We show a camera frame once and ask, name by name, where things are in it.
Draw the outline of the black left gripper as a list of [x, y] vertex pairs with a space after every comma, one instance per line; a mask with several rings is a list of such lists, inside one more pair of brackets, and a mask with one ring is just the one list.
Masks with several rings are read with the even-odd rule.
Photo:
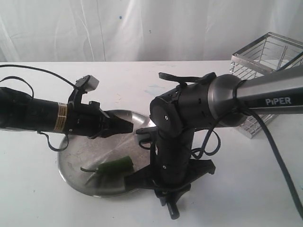
[[99, 102], [90, 101], [88, 104], [69, 102], [67, 107], [66, 134], [95, 138], [102, 130], [108, 128], [108, 137], [133, 132], [132, 122], [118, 117], [115, 110], [101, 110]]

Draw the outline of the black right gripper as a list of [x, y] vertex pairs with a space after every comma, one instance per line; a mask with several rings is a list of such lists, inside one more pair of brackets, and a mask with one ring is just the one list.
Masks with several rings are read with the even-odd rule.
[[214, 174], [215, 165], [211, 160], [190, 159], [185, 177], [180, 183], [168, 183], [160, 178], [160, 171], [155, 163], [124, 177], [126, 190], [148, 189], [154, 190], [162, 206], [167, 206], [170, 217], [178, 219], [180, 216], [177, 202], [180, 197], [191, 189], [191, 183], [205, 174]]

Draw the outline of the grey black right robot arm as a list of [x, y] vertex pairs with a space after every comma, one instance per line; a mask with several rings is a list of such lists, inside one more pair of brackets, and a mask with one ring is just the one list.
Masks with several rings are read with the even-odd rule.
[[254, 79], [232, 74], [178, 77], [159, 73], [163, 80], [178, 85], [150, 103], [155, 126], [136, 131], [139, 146], [150, 152], [150, 163], [124, 178], [125, 188], [154, 190], [170, 217], [177, 219], [177, 201], [201, 176], [214, 174], [213, 162], [203, 160], [207, 142], [216, 127], [236, 127], [249, 116], [260, 124], [299, 214], [303, 206], [292, 178], [269, 132], [262, 114], [303, 112], [303, 68], [282, 69]]

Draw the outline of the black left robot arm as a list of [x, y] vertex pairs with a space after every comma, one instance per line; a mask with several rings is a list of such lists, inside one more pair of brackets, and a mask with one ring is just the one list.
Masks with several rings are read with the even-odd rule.
[[107, 138], [133, 131], [133, 123], [102, 111], [98, 102], [62, 104], [32, 98], [8, 87], [0, 89], [0, 127], [12, 131], [53, 132]]

